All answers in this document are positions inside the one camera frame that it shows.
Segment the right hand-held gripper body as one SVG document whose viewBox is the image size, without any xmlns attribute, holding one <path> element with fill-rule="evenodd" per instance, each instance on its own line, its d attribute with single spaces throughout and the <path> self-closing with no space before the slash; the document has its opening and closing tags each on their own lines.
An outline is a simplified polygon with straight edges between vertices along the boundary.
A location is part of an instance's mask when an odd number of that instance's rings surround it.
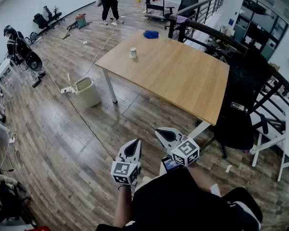
<svg viewBox="0 0 289 231">
<path fill-rule="evenodd" d="M 199 145 L 192 138 L 183 135 L 178 142 L 167 150 L 167 154 L 173 161 L 187 167 L 198 159 Z"/>
</svg>

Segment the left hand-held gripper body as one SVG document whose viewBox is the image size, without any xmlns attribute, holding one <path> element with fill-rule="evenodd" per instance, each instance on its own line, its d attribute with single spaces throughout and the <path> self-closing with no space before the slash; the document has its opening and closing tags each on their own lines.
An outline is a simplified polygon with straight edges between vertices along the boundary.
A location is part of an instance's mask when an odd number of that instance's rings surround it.
<svg viewBox="0 0 289 231">
<path fill-rule="evenodd" d="M 141 163 L 117 157 L 112 163 L 111 177 L 114 182 L 122 185 L 133 185 L 140 174 Z"/>
</svg>

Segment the beige trash bin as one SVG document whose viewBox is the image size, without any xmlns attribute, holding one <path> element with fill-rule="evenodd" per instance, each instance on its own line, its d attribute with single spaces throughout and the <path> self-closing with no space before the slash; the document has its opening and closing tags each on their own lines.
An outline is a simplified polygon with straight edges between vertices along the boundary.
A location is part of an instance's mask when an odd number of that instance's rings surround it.
<svg viewBox="0 0 289 231">
<path fill-rule="evenodd" d="M 101 102 L 95 82 L 90 77 L 83 77 L 72 82 L 72 78 L 67 74 L 68 81 L 76 96 L 80 99 L 86 107 L 93 107 Z"/>
</svg>

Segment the person's right forearm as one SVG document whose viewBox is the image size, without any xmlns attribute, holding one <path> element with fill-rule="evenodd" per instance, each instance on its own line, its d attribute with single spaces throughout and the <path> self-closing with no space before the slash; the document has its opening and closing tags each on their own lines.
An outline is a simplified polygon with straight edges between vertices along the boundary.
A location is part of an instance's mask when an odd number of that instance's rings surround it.
<svg viewBox="0 0 289 231">
<path fill-rule="evenodd" d="M 217 182 L 211 178 L 196 161 L 191 163 L 187 169 L 201 190 L 212 193 L 218 197 L 222 196 Z"/>
</svg>

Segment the person's left forearm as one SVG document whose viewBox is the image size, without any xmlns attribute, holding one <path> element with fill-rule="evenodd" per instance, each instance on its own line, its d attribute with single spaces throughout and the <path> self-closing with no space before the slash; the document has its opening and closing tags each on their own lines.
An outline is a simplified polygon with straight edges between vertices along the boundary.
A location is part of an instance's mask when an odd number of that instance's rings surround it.
<svg viewBox="0 0 289 231">
<path fill-rule="evenodd" d="M 118 201 L 113 219 L 113 226 L 122 228 L 131 221 L 131 186 L 120 185 Z"/>
</svg>

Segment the small black screen device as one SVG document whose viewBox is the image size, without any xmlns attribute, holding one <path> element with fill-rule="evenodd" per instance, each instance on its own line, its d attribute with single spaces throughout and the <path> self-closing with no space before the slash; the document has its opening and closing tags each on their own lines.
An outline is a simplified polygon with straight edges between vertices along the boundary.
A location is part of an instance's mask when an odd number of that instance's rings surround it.
<svg viewBox="0 0 289 231">
<path fill-rule="evenodd" d="M 169 172 L 173 172 L 177 169 L 181 169 L 181 168 L 184 168 L 183 165 L 179 164 L 178 162 L 168 158 L 168 157 L 164 157 L 162 160 L 162 172 L 166 172 L 166 173 L 169 173 Z"/>
</svg>

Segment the person's light trousers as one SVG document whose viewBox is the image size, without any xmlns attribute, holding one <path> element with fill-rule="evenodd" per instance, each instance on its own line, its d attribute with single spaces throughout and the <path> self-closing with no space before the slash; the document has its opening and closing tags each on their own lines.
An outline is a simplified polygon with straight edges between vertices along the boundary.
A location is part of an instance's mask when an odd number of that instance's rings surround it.
<svg viewBox="0 0 289 231">
<path fill-rule="evenodd" d="M 157 178 L 159 178 L 159 176 L 156 176 L 156 177 L 154 177 L 154 178 L 150 178 L 150 177 L 148 177 L 148 176 L 144 176 L 142 183 L 135 188 L 134 193 L 136 193 L 136 192 L 137 192 L 138 190 L 140 190 L 143 186 L 145 186 L 146 184 L 148 184 L 149 182 L 151 182 L 152 180 L 155 180 L 155 179 L 157 179 Z"/>
</svg>

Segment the person's black shirt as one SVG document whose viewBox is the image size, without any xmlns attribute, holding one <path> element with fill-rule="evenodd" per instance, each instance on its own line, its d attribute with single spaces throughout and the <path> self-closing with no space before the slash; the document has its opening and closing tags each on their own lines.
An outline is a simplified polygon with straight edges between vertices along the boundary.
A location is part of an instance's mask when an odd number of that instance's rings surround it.
<svg viewBox="0 0 289 231">
<path fill-rule="evenodd" d="M 134 193 L 131 221 L 96 231 L 260 231 L 263 214 L 242 187 L 218 197 L 201 190 L 187 167 L 166 173 Z"/>
</svg>

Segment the wooden table with white legs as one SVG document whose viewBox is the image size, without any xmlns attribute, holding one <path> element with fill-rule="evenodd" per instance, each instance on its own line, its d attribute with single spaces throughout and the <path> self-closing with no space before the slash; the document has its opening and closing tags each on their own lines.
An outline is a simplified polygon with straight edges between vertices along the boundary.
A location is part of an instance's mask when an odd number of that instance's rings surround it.
<svg viewBox="0 0 289 231">
<path fill-rule="evenodd" d="M 170 38 L 147 39 L 144 31 L 123 40 L 95 64 L 102 68 L 112 100 L 109 73 L 121 77 L 201 119 L 188 136 L 196 138 L 216 125 L 229 65 Z M 137 58 L 130 58 L 130 48 Z"/>
</svg>

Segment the black mesh office chair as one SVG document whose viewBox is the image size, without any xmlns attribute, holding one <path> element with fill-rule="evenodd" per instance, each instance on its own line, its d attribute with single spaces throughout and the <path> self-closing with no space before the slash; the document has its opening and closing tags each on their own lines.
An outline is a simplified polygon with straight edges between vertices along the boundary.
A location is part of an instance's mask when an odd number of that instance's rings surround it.
<svg viewBox="0 0 289 231">
<path fill-rule="evenodd" d="M 254 131 L 257 128 L 262 128 L 264 134 L 268 133 L 264 115 L 260 115 L 260 121 L 255 125 L 250 117 L 255 110 L 257 97 L 270 77 L 266 59 L 255 50 L 248 49 L 245 54 L 235 52 L 229 64 L 223 103 L 213 128 L 214 139 L 220 143 L 224 158 L 227 158 L 226 147 L 250 150 L 254 145 Z M 232 108 L 232 102 L 245 106 L 248 111 Z"/>
</svg>

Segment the blue cloth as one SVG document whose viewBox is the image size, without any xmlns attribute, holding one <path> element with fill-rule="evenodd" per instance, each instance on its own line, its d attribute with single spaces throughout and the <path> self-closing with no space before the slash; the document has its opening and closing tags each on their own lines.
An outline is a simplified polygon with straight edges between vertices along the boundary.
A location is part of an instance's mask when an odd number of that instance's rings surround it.
<svg viewBox="0 0 289 231">
<path fill-rule="evenodd" d="M 157 38 L 159 38 L 159 32 L 157 32 L 157 31 L 152 31 L 152 30 L 146 30 L 146 31 L 143 33 L 143 36 L 144 36 L 146 39 L 157 39 Z"/>
</svg>

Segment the black metal railing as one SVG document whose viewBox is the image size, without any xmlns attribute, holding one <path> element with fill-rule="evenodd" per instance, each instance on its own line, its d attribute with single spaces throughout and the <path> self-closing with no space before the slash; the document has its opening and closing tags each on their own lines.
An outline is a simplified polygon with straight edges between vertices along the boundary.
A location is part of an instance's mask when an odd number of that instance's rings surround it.
<svg viewBox="0 0 289 231">
<path fill-rule="evenodd" d="M 187 8 L 184 8 L 181 11 L 171 14 L 169 18 L 170 27 L 169 27 L 168 37 L 174 40 L 178 40 L 179 42 L 182 42 L 182 43 L 185 42 L 186 40 L 189 40 L 196 44 L 204 46 L 206 48 L 211 48 L 211 46 L 209 46 L 208 44 L 205 44 L 205 43 L 200 42 L 199 40 L 193 39 L 192 35 L 186 34 L 185 33 L 186 29 L 190 27 L 192 28 L 192 30 L 198 30 L 209 36 L 219 39 L 226 44 L 229 44 L 240 53 L 245 53 L 248 50 L 246 46 L 232 39 L 231 37 L 223 34 L 222 32 L 215 30 L 198 21 L 198 15 L 202 11 L 201 6 L 205 4 L 208 4 L 207 6 L 208 11 L 207 11 L 207 14 L 205 14 L 205 17 L 207 18 L 208 16 L 212 15 L 212 13 L 215 12 L 223 4 L 223 0 L 206 0 L 204 2 L 191 5 Z M 179 15 L 184 15 L 188 13 L 189 11 L 194 11 L 194 10 L 196 10 L 195 14 L 188 17 L 187 20 L 184 21 L 183 23 L 178 23 L 176 21 L 176 18 Z M 289 99 L 284 98 L 278 92 L 278 90 L 282 86 L 285 88 L 286 91 L 289 92 L 289 82 L 272 65 L 269 64 L 268 69 L 271 72 L 271 75 L 274 76 L 278 80 L 278 84 L 276 87 L 272 87 L 271 85 L 266 84 L 266 86 L 271 88 L 272 90 L 268 94 L 264 95 L 260 103 L 256 105 L 256 108 L 260 107 L 265 101 L 269 100 L 277 109 L 281 110 L 281 107 L 278 106 L 276 103 L 274 103 L 270 99 L 270 97 L 273 94 L 276 94 L 277 96 L 279 96 L 281 100 L 289 107 Z"/>
</svg>

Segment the light jacket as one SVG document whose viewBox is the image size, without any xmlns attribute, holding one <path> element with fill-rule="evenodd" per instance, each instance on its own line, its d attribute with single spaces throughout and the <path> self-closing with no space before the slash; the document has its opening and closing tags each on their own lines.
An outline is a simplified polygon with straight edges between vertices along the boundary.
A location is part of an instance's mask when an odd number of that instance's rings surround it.
<svg viewBox="0 0 289 231">
<path fill-rule="evenodd" d="M 17 185 L 18 181 L 11 178 L 11 177 L 8 177 L 8 176 L 5 176 L 5 175 L 1 175 L 0 174 L 0 183 L 1 182 L 5 182 L 5 184 L 11 189 L 13 190 L 14 187 Z"/>
</svg>

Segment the black shell chair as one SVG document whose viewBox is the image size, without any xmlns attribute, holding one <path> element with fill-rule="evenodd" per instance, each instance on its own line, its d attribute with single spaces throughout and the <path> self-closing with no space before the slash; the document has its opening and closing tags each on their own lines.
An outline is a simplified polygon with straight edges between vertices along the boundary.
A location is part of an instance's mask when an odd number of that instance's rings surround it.
<svg viewBox="0 0 289 231">
<path fill-rule="evenodd" d="M 24 61 L 28 68 L 34 72 L 39 72 L 42 67 L 42 60 L 31 49 L 24 39 L 18 38 L 15 43 L 15 55 Z"/>
</svg>

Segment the white desk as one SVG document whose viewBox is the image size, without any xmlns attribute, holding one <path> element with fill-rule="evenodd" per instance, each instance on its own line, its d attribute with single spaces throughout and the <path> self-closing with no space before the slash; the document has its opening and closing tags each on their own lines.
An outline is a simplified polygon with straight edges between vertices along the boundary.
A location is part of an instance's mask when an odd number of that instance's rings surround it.
<svg viewBox="0 0 289 231">
<path fill-rule="evenodd" d="M 18 73 L 13 69 L 13 66 L 16 67 L 16 64 L 13 60 L 5 58 L 4 61 L 0 64 L 0 78 L 6 72 L 7 69 L 10 69 L 12 74 L 20 81 L 21 84 L 24 84 L 24 81 L 18 75 Z"/>
</svg>

